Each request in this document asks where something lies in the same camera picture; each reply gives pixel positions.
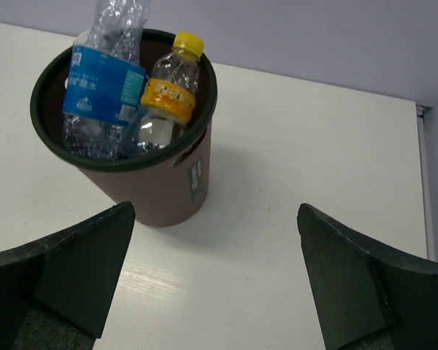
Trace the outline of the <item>blue cap bottle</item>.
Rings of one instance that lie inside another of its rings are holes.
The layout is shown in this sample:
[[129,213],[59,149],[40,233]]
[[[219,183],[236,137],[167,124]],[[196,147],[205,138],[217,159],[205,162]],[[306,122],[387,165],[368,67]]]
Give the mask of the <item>blue cap bottle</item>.
[[74,44],[62,112],[63,143],[85,158],[120,156],[147,81],[140,43],[150,1],[98,1],[85,39]]

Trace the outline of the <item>clear bottle orange label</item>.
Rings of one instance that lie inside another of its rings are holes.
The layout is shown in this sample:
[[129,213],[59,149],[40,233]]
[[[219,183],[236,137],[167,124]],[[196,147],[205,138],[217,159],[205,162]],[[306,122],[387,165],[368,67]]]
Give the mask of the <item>clear bottle orange label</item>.
[[184,31],[155,62],[137,118],[126,134],[124,155],[135,158],[164,149],[184,134],[196,107],[203,50],[203,40]]

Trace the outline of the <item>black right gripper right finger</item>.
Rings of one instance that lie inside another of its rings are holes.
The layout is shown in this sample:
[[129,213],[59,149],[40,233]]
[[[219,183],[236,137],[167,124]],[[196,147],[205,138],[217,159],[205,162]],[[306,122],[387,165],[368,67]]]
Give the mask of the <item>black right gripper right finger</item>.
[[296,221],[326,349],[438,349],[438,262],[307,203]]

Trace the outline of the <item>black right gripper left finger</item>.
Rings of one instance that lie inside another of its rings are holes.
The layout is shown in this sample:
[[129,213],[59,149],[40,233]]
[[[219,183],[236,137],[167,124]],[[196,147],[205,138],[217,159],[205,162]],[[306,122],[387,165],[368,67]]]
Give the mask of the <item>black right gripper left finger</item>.
[[135,221],[130,202],[0,252],[0,349],[92,349]]

